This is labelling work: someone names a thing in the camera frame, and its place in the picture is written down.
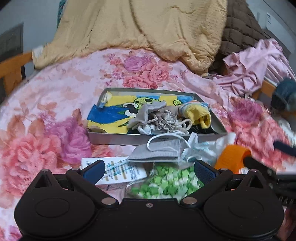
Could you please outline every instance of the ear loop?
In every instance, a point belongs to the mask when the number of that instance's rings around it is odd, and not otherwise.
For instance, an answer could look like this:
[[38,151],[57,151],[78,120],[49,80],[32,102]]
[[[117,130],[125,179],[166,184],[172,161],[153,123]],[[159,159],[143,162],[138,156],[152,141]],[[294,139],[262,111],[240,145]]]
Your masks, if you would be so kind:
[[186,141],[183,137],[181,137],[181,136],[179,136],[179,135],[177,135],[177,134],[174,134],[174,133],[163,133],[163,134],[159,134],[159,135],[157,135],[157,136],[151,137],[151,138],[149,139],[149,141],[147,142],[147,149],[148,149],[149,151],[157,151],[157,150],[172,150],[172,151],[178,152],[178,150],[172,148],[171,146],[165,146],[165,147],[163,147],[163,148],[161,148],[161,149],[155,149],[155,150],[152,150],[152,149],[149,147],[149,144],[150,144],[150,142],[151,142],[153,139],[158,138],[158,137],[162,137],[162,136],[172,136],[172,137],[177,137],[178,139],[184,140],[185,143],[186,143],[186,145],[187,145],[187,147],[188,147],[188,148],[191,148],[191,146],[189,145],[188,141]]

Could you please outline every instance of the white paper card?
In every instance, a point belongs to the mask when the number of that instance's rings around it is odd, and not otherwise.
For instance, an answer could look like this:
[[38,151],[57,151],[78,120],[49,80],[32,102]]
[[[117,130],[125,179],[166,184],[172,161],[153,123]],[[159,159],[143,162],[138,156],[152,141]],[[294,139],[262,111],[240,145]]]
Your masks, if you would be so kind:
[[141,163],[127,163],[118,166],[120,162],[127,159],[125,157],[95,157],[95,158],[82,158],[81,169],[87,167],[88,165],[94,163],[97,160],[103,160],[106,168],[111,166],[116,166],[116,168],[105,172],[103,178],[101,178],[96,185],[109,185],[117,183],[128,183],[135,180],[140,180],[147,177],[147,173]]

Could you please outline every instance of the pink fabric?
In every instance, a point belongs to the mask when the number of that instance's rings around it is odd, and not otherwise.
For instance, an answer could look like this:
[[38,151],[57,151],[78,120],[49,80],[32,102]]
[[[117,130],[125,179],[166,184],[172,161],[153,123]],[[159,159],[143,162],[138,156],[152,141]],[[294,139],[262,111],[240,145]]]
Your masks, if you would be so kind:
[[274,39],[261,39],[255,47],[225,57],[224,62],[229,74],[216,75],[213,81],[224,90],[239,96],[258,90],[262,86],[264,76],[275,83],[285,77],[296,80],[289,61]]
[[80,164],[81,158],[91,156],[91,144],[86,129],[74,117],[49,127],[46,135],[56,135],[61,140],[61,158],[69,164]]
[[228,112],[231,121],[254,122],[259,120],[263,110],[256,102],[247,99],[241,99],[234,106],[233,111]]
[[[273,151],[273,139],[280,137],[287,142],[276,123],[270,128],[269,122],[263,125],[265,119],[252,119],[249,105],[239,104],[241,99],[234,93],[193,74],[180,61],[164,62],[146,50],[98,51],[46,67],[1,105],[0,240],[19,237],[13,211],[39,170],[64,173],[77,167],[81,157],[130,155],[134,146],[89,146],[82,127],[105,88],[124,86],[197,93],[225,128],[237,133],[238,143],[248,145],[258,159],[264,157],[266,163],[279,169],[291,162]],[[239,106],[246,111],[238,112]],[[231,111],[236,113],[232,118],[245,115],[251,124],[242,123],[243,117],[230,120]],[[255,133],[250,125],[257,128]],[[122,192],[110,194],[122,198]]]

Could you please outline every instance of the pink floral bedsheet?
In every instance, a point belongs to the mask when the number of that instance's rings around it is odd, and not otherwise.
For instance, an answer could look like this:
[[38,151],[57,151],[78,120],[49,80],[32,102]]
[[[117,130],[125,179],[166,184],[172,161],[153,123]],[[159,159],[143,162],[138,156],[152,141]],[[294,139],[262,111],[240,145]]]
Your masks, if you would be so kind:
[[[180,61],[164,62],[146,50],[106,49],[43,69],[14,91],[0,108],[0,241],[17,240],[20,233],[14,208],[35,175],[43,168],[64,173],[82,157],[128,156],[133,146],[91,145],[83,124],[106,87],[133,87],[197,93],[212,106],[238,142],[271,166],[282,159],[270,146],[274,139],[288,142],[283,131],[263,111],[248,122],[235,108],[242,99],[213,81],[191,73]],[[246,105],[243,109],[247,115]],[[255,136],[264,133],[258,141]]]

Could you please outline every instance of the yellow sock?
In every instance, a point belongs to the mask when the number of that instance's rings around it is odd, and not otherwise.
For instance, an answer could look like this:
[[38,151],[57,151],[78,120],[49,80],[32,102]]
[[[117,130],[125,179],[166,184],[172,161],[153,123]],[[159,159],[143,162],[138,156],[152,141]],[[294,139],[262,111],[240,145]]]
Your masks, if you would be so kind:
[[190,103],[181,108],[182,116],[192,121],[193,125],[200,124],[203,129],[211,126],[211,115],[208,108],[199,103]]

